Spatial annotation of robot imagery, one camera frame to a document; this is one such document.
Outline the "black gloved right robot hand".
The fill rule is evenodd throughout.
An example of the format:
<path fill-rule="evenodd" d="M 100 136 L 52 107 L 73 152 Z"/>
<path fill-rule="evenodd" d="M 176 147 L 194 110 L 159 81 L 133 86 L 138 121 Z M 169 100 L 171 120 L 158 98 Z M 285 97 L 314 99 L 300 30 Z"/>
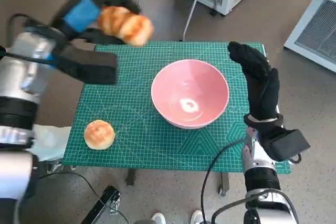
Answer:
<path fill-rule="evenodd" d="M 279 74 L 259 50 L 231 41 L 227 47 L 232 61 L 240 64 L 247 81 L 249 115 L 258 121 L 277 118 Z"/>

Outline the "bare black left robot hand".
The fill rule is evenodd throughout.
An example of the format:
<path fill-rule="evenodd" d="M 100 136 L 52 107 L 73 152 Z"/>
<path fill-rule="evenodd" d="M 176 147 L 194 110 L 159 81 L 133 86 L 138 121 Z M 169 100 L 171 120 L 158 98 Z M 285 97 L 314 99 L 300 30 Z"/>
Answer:
<path fill-rule="evenodd" d="M 68 0 L 52 18 L 50 25 L 62 32 L 69 41 L 83 39 L 92 44 L 121 45 L 123 42 L 117 37 L 90 27 L 107 6 L 122 6 L 135 14 L 140 13 L 134 0 Z"/>

